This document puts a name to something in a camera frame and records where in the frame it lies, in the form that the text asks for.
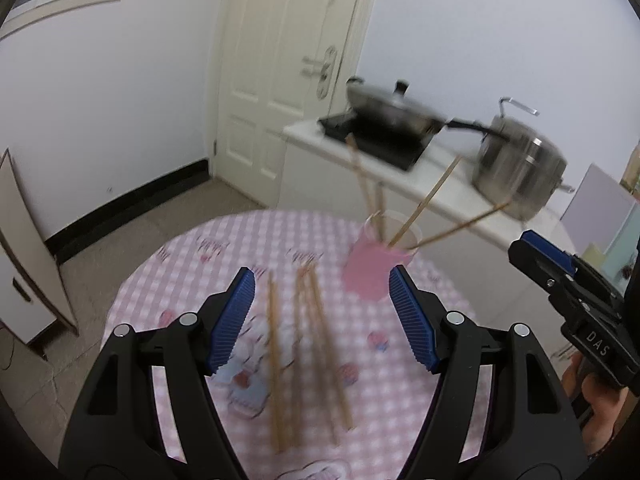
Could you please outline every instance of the cabinet handle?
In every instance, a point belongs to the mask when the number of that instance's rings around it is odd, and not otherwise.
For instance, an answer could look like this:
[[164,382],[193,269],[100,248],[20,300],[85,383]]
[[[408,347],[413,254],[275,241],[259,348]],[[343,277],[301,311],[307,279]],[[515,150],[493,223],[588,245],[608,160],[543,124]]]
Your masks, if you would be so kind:
[[18,283],[18,281],[14,278],[14,289],[22,296],[22,299],[27,303],[31,303],[31,297],[27,294],[27,291],[24,290],[22,285]]

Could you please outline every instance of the pot lid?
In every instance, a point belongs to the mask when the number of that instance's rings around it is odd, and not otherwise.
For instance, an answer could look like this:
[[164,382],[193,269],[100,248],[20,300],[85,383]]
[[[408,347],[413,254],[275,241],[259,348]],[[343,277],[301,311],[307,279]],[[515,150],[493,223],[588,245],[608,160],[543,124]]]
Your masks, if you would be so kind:
[[547,173],[562,176],[566,159],[547,137],[511,117],[496,116],[492,127],[509,136],[509,147],[518,151],[520,156]]
[[432,108],[406,97],[404,93],[409,88],[409,83],[402,79],[396,82],[396,89],[392,92],[379,86],[364,84],[364,80],[359,77],[352,77],[347,81],[347,85],[361,97],[375,99],[382,104],[391,105],[399,110],[407,110],[423,116],[439,116],[439,113]]

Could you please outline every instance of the countertop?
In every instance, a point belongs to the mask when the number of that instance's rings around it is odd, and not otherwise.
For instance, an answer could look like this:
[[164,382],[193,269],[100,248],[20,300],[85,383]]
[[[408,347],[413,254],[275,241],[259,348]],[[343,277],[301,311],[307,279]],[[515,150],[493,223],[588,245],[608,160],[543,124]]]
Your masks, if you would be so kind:
[[[282,131],[286,142],[309,150],[327,160],[351,167],[347,146],[324,136],[316,120],[300,121],[286,126]],[[366,153],[361,154],[365,174],[383,182],[389,189],[420,202],[442,176],[455,154],[431,141],[410,171],[401,171]],[[492,204],[471,186],[472,163],[462,160],[452,175],[431,200],[429,209],[456,222],[463,222],[492,208]],[[575,251],[558,215],[544,208],[529,222],[520,222],[498,212],[470,228],[487,241],[507,250],[510,243],[520,238],[526,229],[533,229],[562,250]]]

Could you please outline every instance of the black stove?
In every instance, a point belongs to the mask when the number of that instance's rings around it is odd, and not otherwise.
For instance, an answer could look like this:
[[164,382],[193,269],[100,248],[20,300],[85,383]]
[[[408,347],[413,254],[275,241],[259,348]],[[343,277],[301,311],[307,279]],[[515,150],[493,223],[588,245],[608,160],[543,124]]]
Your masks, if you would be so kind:
[[353,134],[361,152],[369,153],[380,160],[409,171],[425,149],[418,139],[391,132],[384,126],[358,117],[354,112],[325,117],[318,121],[327,137],[346,142]]

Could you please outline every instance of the blue gripper pad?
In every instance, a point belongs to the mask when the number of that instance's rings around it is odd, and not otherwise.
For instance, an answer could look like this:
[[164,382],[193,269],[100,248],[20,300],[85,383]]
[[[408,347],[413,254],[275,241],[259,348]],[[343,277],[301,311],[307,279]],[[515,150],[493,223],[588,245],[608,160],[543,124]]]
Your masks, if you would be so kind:
[[245,269],[242,275],[234,280],[227,293],[230,297],[211,331],[211,347],[207,363],[212,373],[229,361],[246,314],[254,301],[254,274],[249,269]]
[[574,264],[572,264],[571,255],[558,249],[555,245],[546,240],[546,238],[540,236],[537,232],[532,231],[531,229],[528,231],[524,231],[520,236],[520,240],[524,240],[529,245],[539,250],[547,258],[553,261],[553,263],[555,263],[558,267],[561,267],[561,269],[564,270],[564,272],[566,272],[568,275],[575,276],[576,269],[574,267]]
[[420,303],[397,268],[389,273],[389,296],[402,323],[416,360],[433,372],[440,359],[436,355],[433,327],[425,317]]

